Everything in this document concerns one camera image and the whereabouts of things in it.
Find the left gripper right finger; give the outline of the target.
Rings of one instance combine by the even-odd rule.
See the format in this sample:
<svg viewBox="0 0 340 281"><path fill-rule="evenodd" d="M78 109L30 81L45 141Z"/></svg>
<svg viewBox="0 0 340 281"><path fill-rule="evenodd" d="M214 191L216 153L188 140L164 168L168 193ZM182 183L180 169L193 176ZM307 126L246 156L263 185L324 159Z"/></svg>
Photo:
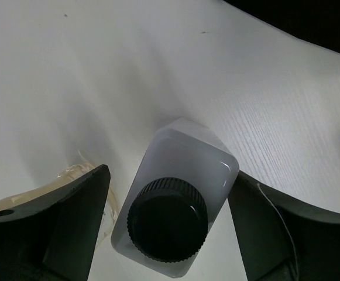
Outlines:
<svg viewBox="0 0 340 281"><path fill-rule="evenodd" d="M340 280L340 213L244 172L228 202L248 280Z"/></svg>

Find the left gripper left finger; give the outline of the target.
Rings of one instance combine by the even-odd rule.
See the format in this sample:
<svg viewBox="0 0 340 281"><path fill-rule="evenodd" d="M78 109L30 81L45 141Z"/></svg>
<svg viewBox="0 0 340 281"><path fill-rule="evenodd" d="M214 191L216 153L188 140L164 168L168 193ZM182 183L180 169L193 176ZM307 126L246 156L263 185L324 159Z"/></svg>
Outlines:
<svg viewBox="0 0 340 281"><path fill-rule="evenodd" d="M0 280L87 280L110 179L100 165L0 211Z"/></svg>

